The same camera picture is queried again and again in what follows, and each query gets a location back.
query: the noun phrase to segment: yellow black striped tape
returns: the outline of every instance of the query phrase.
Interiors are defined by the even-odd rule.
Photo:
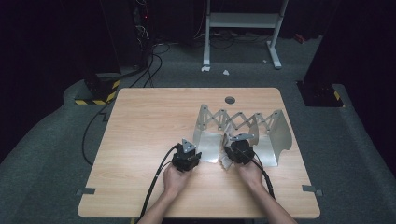
[[[120,85],[120,81],[116,81],[113,83],[110,94],[105,99],[76,99],[75,102],[77,105],[106,105],[114,100],[116,96],[117,87]]]
[[[340,94],[338,94],[337,91],[334,91],[334,96],[335,96],[335,99],[337,100],[337,102],[340,104],[340,107],[346,107],[344,105],[343,101],[341,100]]]

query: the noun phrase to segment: gray carpet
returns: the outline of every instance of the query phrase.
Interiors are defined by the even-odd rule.
[[[396,223],[395,178],[364,131],[344,87],[334,85],[346,107],[304,106],[296,81],[304,79],[319,42],[320,39],[313,39],[301,45],[291,39],[279,39],[276,49],[283,65],[281,70],[272,66],[262,41],[212,48],[212,66],[207,73],[201,72],[203,48],[161,45],[155,52],[163,64],[153,85],[279,88],[311,182],[324,193],[318,197],[320,217],[298,222]],[[219,48],[229,44],[213,42]],[[159,65],[155,58],[151,72]],[[223,75],[224,70],[230,75]],[[122,80],[120,87],[129,87],[137,78]],[[142,87],[147,78],[143,77],[135,87]],[[64,105],[38,122],[0,164],[0,223],[130,222],[129,218],[78,216],[80,197],[76,191],[85,187],[91,170],[81,154],[81,139],[90,120],[102,108],[74,104],[81,85],[82,81],[66,90]],[[88,130],[85,147],[91,161],[105,128],[106,122],[99,116]]]

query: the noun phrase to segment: forearm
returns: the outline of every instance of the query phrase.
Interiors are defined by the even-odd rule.
[[[163,217],[171,203],[175,200],[176,194],[163,192],[160,198],[155,202],[154,205],[143,215],[139,220],[139,224],[160,224],[163,221]]]
[[[262,184],[249,185],[248,187],[255,201],[267,216],[270,224],[297,223],[290,214],[271,197]]]

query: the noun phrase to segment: rack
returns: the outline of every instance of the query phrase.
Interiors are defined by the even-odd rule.
[[[282,68],[279,57],[275,50],[277,36],[285,16],[286,6],[289,0],[283,0],[279,13],[211,13],[210,0],[207,0],[206,28],[204,47],[203,71],[210,68],[210,28],[211,27],[241,27],[241,28],[272,28],[274,33],[272,40],[266,42],[275,69]]]

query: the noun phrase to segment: table top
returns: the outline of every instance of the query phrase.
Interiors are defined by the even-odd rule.
[[[225,102],[232,96],[235,103]],[[290,126],[292,145],[283,150],[277,167],[266,167],[276,200],[292,217],[315,218],[320,214],[310,186],[281,94],[275,88],[155,88],[122,89],[114,105],[86,188],[78,208],[82,217],[139,217],[151,181],[166,152],[185,138],[192,142],[200,106],[229,114],[257,112],[271,115],[281,109]],[[163,192],[162,175],[148,207]],[[264,217],[232,165],[201,161],[187,188],[166,217]]]

